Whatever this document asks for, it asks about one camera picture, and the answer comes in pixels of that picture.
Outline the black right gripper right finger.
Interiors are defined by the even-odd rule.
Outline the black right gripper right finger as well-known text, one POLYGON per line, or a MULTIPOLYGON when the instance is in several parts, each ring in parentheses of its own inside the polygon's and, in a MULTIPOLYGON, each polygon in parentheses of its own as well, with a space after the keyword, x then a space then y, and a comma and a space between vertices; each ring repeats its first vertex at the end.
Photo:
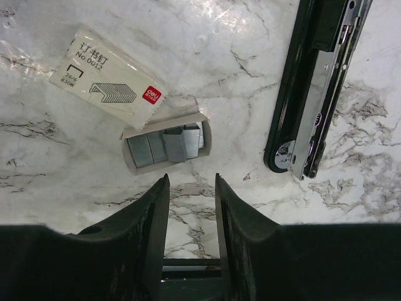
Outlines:
POLYGON ((281 225, 216 176, 226 300, 399 300, 399 224, 281 225))

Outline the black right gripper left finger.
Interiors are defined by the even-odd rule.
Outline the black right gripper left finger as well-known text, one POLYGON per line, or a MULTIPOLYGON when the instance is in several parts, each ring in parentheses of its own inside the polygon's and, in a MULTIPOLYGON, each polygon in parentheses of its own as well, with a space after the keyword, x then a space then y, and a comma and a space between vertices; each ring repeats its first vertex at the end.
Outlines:
POLYGON ((43 225, 1 226, 1 299, 157 300, 169 189, 164 176, 75 235, 43 225))

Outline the staple tray with staples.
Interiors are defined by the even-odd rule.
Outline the staple tray with staples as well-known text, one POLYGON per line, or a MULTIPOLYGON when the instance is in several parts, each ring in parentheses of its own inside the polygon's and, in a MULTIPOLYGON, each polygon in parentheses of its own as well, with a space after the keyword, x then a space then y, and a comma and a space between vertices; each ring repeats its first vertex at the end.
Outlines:
POLYGON ((125 129, 120 140, 124 161, 134 175, 206 157, 212 147, 209 120, 201 113, 152 123, 141 132, 125 129))

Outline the grey staple strip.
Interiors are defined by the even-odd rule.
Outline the grey staple strip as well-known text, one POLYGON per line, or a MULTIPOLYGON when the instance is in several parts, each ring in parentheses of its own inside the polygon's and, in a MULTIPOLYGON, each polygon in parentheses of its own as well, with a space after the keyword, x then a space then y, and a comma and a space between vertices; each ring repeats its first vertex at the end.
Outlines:
POLYGON ((187 151, 185 146, 184 131, 180 127, 166 129, 163 134, 167 158, 170 162, 185 162, 187 151))

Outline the white staple box sleeve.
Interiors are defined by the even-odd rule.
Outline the white staple box sleeve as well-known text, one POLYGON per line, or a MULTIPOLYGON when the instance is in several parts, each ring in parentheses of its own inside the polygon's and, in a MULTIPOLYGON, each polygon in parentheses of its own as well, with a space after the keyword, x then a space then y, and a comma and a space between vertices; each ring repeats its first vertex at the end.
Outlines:
POLYGON ((160 78, 86 25, 79 27, 49 80, 137 131, 167 96, 160 78))

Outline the black stapler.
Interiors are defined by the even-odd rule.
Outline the black stapler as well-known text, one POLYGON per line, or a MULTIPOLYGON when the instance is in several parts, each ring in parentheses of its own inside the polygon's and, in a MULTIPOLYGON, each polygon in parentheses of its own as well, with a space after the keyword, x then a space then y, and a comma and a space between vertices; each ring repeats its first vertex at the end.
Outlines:
POLYGON ((300 1, 264 163, 314 178, 371 1, 300 1))

